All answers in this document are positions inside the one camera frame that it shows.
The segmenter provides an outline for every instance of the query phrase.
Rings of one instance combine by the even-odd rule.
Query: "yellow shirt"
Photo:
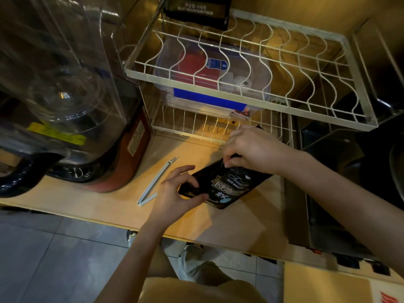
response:
[[[253,285],[245,281],[229,281],[220,286],[206,286],[175,278],[147,278],[139,303],[267,303]]]

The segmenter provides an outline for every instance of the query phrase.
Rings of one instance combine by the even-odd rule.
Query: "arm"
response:
[[[242,158],[230,158],[234,153]],[[278,174],[295,183],[404,277],[404,211],[258,128],[246,126],[232,132],[224,162],[226,167]]]
[[[185,182],[194,187],[199,186],[197,180],[187,173],[194,168],[195,166],[176,168],[160,184],[149,218],[94,303],[138,301],[154,251],[165,230],[208,198],[207,194],[202,194],[185,200],[177,192],[178,187]]]

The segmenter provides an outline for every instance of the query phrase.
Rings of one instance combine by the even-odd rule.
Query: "pants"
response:
[[[178,259],[179,277],[175,274],[171,263],[160,246],[154,252],[148,277],[180,278],[207,286],[219,286],[233,280],[224,274],[212,261],[201,260],[202,249],[188,245]]]

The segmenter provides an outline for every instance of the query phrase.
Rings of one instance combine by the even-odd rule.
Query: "white wire shelf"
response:
[[[160,100],[146,101],[149,105],[151,127],[155,130],[224,145],[231,131],[244,124],[260,125],[265,131],[293,147],[294,130],[291,116],[287,114],[263,110],[256,112],[251,120],[219,118],[166,106]]]
[[[377,127],[345,36],[240,10],[232,10],[228,30],[218,32],[166,18],[161,6],[139,42],[118,49],[128,77],[356,130]],[[162,64],[159,59],[170,42],[180,52]],[[190,45],[205,54],[205,64],[191,73],[181,70]],[[217,78],[201,74],[208,49],[216,49],[227,61],[227,69]],[[230,54],[237,54],[237,62],[247,67],[245,79],[237,83],[228,78],[236,67]],[[255,85],[251,81],[257,76],[266,76],[267,83]]]

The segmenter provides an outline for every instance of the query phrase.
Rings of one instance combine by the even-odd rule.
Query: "white sticker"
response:
[[[142,140],[143,134],[145,132],[145,128],[143,123],[140,121],[137,125],[135,132],[133,133],[132,139],[128,144],[128,151],[132,157],[136,153],[137,147],[139,146],[140,141]]]

